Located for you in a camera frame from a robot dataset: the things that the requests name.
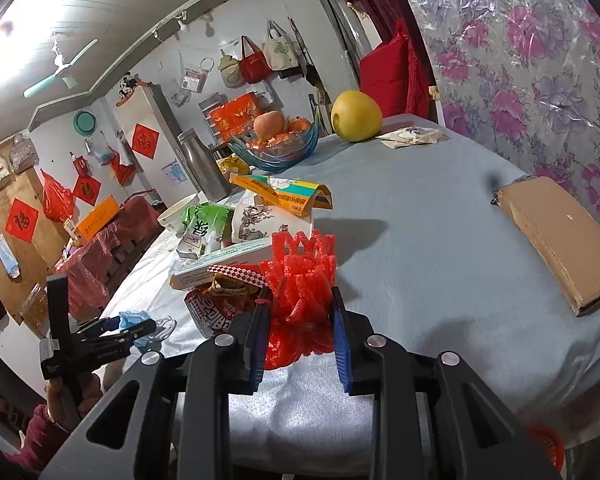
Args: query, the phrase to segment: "yellow snack box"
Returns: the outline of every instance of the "yellow snack box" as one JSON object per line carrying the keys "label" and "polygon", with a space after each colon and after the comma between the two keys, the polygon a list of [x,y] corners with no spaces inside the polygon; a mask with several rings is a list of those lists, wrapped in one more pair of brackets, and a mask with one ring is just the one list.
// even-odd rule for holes
{"label": "yellow snack box", "polygon": [[333,209],[331,191],[324,184],[275,176],[235,174],[231,182],[259,195],[264,204],[281,207],[298,216],[309,214],[314,207]]}

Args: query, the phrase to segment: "table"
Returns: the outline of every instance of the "table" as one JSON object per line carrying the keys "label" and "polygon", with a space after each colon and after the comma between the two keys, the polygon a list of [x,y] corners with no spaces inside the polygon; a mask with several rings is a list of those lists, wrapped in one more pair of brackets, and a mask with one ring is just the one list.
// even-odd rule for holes
{"label": "table", "polygon": [[[314,210],[315,227],[336,235],[348,309],[409,351],[458,352],[523,421],[539,420],[600,380],[600,309],[576,318],[522,232],[490,204],[494,187],[523,172],[444,131],[448,140],[436,145],[398,150],[330,136],[282,176],[331,189],[334,209]],[[203,340],[184,293],[168,284],[176,244],[162,234],[105,310],[176,318],[167,356]],[[371,398],[343,393],[333,354],[301,358],[265,372],[255,396],[231,396],[232,459],[280,472],[364,474],[371,415]]]}

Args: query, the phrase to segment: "orange gift box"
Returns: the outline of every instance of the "orange gift box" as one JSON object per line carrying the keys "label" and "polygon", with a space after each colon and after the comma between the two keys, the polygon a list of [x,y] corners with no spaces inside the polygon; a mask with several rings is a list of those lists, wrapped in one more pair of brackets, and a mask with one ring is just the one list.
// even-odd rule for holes
{"label": "orange gift box", "polygon": [[253,92],[241,95],[209,113],[223,140],[231,140],[231,135],[239,136],[248,131],[259,115],[262,115],[262,110]]}
{"label": "orange gift box", "polygon": [[91,240],[107,223],[118,214],[120,207],[118,202],[109,196],[103,202],[94,207],[77,226],[78,238]]}

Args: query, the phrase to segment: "blue gripper pad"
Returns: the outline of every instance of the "blue gripper pad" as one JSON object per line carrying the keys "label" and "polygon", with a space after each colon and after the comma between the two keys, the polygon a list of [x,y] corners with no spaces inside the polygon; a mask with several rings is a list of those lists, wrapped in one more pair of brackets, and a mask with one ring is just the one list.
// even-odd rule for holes
{"label": "blue gripper pad", "polygon": [[338,365],[338,377],[345,393],[351,393],[353,378],[351,376],[351,351],[349,341],[344,330],[342,321],[342,312],[335,309],[333,313],[333,346],[336,354],[336,364]]}
{"label": "blue gripper pad", "polygon": [[267,348],[269,347],[269,307],[260,306],[258,308],[262,310],[262,314],[256,332],[255,346],[251,352],[249,374],[249,384],[254,392],[258,391],[258,385],[262,382]]}

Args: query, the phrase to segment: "red diamond paper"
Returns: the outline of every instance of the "red diamond paper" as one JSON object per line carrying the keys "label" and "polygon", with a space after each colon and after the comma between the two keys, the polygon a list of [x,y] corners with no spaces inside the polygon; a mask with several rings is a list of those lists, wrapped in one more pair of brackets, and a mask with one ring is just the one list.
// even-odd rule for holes
{"label": "red diamond paper", "polygon": [[96,205],[101,185],[92,176],[79,176],[78,180],[75,181],[74,196],[84,200],[89,205]]}
{"label": "red diamond paper", "polygon": [[154,158],[155,149],[158,147],[158,136],[160,133],[142,126],[142,124],[136,124],[134,130],[134,137],[131,142],[131,149],[140,155],[147,156],[148,158]]}
{"label": "red diamond paper", "polygon": [[9,211],[4,232],[31,243],[38,222],[38,210],[15,198]]}

